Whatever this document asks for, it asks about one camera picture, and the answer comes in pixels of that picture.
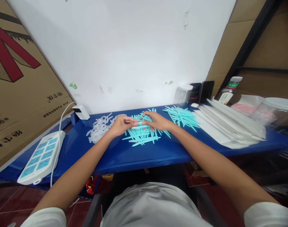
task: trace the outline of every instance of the power strip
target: power strip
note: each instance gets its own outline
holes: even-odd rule
[[[43,137],[20,174],[17,182],[23,185],[39,184],[56,167],[65,132],[53,132]]]

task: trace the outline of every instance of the blue table surface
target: blue table surface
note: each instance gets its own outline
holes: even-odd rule
[[[171,120],[169,115],[162,111],[164,108],[164,106],[156,107],[157,113]],[[146,110],[147,108],[118,111],[113,112],[112,116],[119,114],[126,114],[127,116],[137,115]],[[89,143],[86,133],[92,129],[93,123],[96,119],[108,114],[109,113],[94,114],[91,115],[89,120],[79,120],[66,134],[59,154],[59,160],[54,170],[54,182],[94,145],[93,143]],[[266,141],[260,141],[258,144],[251,145],[247,148],[230,149],[217,143],[202,129],[197,129],[197,132],[194,132],[192,128],[187,126],[185,126],[184,129],[224,156],[249,154],[276,149],[288,149],[288,136],[280,134],[274,130],[267,130]],[[173,135],[171,135],[170,139],[165,134],[162,134],[162,137],[158,141],[155,141],[155,144],[148,142],[143,146],[138,145],[135,147],[132,147],[133,143],[129,143],[128,140],[122,140],[125,137],[125,134],[123,134],[110,143],[108,149],[105,151],[103,157],[98,163],[94,175],[192,161],[191,156]],[[11,166],[2,171],[0,173],[0,178],[13,182],[17,181],[36,146],[37,144],[22,154],[11,164]],[[49,181],[50,175],[46,176],[40,184],[49,183]]]

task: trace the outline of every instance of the white cable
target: white cable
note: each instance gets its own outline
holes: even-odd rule
[[[78,202],[78,200],[79,200],[80,198],[78,198],[73,204],[71,204],[69,207],[72,207],[73,205],[75,205],[76,204],[76,202]]]
[[[59,125],[59,139],[60,139],[60,134],[61,134],[62,117],[63,117],[65,111],[67,110],[67,108],[68,108],[71,104],[73,104],[73,103],[76,103],[76,102],[72,102],[72,103],[68,104],[68,106],[66,107],[66,109],[64,110],[64,112],[63,112],[62,115],[61,115],[60,125]],[[52,174],[51,174],[51,176],[50,176],[50,187],[52,187],[52,185],[53,185],[53,174],[54,174],[54,168],[55,168],[56,160],[57,160],[57,159],[55,158],[55,161],[54,161],[54,164],[53,164],[53,168],[52,168]]]

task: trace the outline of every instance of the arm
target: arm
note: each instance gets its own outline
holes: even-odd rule
[[[149,115],[154,121],[146,122],[147,125],[159,130],[168,130],[181,142],[196,163],[227,193],[242,217],[245,211],[255,203],[273,202],[279,204],[222,154],[197,140],[158,113],[146,111],[144,114]]]
[[[31,214],[48,207],[67,211],[92,175],[110,142],[128,128],[136,126],[137,122],[130,117],[118,116],[111,129],[57,180]]]

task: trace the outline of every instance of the white wall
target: white wall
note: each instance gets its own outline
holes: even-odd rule
[[[7,1],[73,99],[92,114],[172,104],[179,84],[205,80],[235,4]]]

